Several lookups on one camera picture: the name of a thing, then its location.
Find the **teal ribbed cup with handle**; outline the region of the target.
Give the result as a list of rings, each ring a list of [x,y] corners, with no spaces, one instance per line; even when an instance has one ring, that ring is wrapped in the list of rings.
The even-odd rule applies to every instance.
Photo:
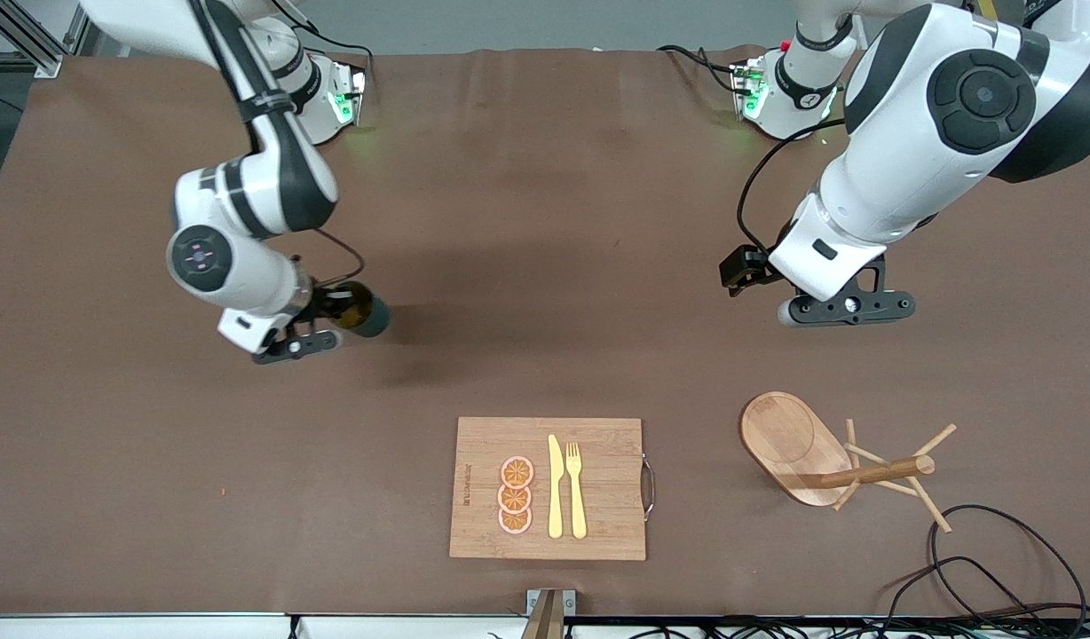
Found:
[[[359,294],[358,306],[346,309],[346,319],[349,319],[349,327],[342,330],[354,333],[362,338],[375,338],[386,331],[390,325],[390,308],[375,296],[371,288],[359,284],[358,280],[347,280],[343,284],[354,284]]]

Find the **wooden mug rack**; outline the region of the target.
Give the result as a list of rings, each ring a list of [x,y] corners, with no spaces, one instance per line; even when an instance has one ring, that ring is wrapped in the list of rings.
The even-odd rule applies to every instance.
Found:
[[[935,472],[931,453],[950,437],[956,425],[948,424],[899,460],[863,449],[850,418],[845,429],[845,438],[838,439],[801,398],[785,391],[767,391],[749,400],[739,421],[744,449],[798,504],[838,513],[863,485],[875,485],[921,501],[938,530],[952,532],[920,478]]]

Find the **brown table cover sheet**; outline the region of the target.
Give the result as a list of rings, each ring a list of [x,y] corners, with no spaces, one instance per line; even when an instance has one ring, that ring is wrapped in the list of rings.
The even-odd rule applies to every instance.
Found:
[[[932,498],[1036,527],[1090,602],[1090,158],[894,244],[909,319],[794,330],[788,287],[718,272],[768,148],[667,55],[382,57],[323,154],[390,331],[257,367],[165,270],[175,179],[249,150],[225,81],[68,60],[0,174],[0,613],[504,613],[562,587],[591,614],[886,611],[929,514],[786,498],[739,437],[770,390],[870,453],[956,424]],[[463,415],[639,418],[646,559],[452,558]]]

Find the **yellow plastic fork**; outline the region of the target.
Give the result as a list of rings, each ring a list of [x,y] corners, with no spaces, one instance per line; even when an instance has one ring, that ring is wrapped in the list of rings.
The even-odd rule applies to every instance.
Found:
[[[571,533],[578,540],[588,536],[588,518],[584,506],[584,493],[581,486],[582,465],[581,450],[578,442],[568,442],[565,446],[565,468],[571,481]]]

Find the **yellow plastic knife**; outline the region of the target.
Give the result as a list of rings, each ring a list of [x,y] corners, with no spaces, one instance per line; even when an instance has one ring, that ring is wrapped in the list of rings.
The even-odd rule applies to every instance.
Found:
[[[548,436],[549,445],[549,525],[548,534],[552,539],[564,535],[564,513],[560,485],[565,477],[565,458],[560,442],[554,434]]]

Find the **metal bracket with wooden bar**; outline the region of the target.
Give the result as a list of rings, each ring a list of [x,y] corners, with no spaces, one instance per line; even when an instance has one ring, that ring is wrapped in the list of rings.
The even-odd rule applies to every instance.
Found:
[[[574,589],[526,590],[525,606],[521,639],[571,639],[568,618],[577,614]]]

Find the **aluminium frame profile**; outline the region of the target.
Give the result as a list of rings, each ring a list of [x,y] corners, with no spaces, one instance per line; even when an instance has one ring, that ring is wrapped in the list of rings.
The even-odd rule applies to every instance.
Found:
[[[16,0],[0,0],[0,36],[36,68],[36,79],[57,77],[63,58],[71,55],[66,45],[55,39]]]

